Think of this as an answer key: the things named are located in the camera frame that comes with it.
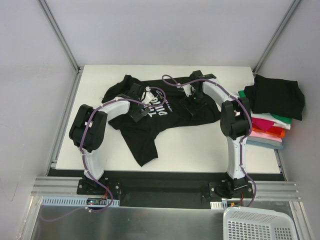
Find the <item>black printed t-shirt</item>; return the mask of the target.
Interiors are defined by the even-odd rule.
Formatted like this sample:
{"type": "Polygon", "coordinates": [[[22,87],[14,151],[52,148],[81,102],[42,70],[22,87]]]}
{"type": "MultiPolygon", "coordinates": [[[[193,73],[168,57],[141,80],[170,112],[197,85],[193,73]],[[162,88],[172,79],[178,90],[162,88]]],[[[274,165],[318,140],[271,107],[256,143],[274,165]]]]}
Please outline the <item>black printed t-shirt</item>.
{"type": "Polygon", "coordinates": [[[164,83],[161,79],[140,81],[131,75],[125,75],[122,81],[106,91],[102,102],[126,94],[133,84],[152,88],[154,99],[151,103],[156,108],[151,108],[150,112],[138,122],[135,122],[129,114],[123,114],[108,123],[121,132],[134,159],[141,167],[158,158],[155,139],[162,131],[205,125],[220,120],[221,113],[211,97],[204,95],[204,106],[192,115],[182,105],[181,100],[186,96],[184,91],[164,83]]]}

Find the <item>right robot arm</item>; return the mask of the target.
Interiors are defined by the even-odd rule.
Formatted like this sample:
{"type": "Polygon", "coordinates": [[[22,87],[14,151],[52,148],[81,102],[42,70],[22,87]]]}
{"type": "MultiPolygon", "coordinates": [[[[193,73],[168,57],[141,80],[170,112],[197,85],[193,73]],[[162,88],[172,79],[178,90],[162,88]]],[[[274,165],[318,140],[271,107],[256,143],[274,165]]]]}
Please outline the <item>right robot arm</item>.
{"type": "Polygon", "coordinates": [[[182,85],[186,97],[180,102],[192,116],[209,105],[205,97],[220,106],[220,129],[227,139],[228,167],[225,180],[214,187],[214,193],[222,198],[235,198],[248,186],[245,148],[252,130],[249,100],[227,91],[212,73],[204,75],[196,70],[189,77],[192,83],[182,85]]]}

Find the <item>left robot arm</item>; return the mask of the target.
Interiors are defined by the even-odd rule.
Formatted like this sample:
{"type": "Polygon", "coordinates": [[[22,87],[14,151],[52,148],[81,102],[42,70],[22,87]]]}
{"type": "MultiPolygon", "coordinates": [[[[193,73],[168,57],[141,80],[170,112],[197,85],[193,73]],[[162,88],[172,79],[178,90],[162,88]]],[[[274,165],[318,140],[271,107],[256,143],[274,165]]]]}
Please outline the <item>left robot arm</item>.
{"type": "Polygon", "coordinates": [[[151,110],[154,99],[151,88],[137,83],[125,94],[118,94],[96,108],[83,104],[79,107],[69,131],[69,138],[78,148],[84,166],[84,176],[89,179],[88,188],[96,195],[103,193],[106,182],[99,147],[105,137],[106,126],[110,120],[121,115],[129,115],[134,122],[140,121],[151,110]]]}

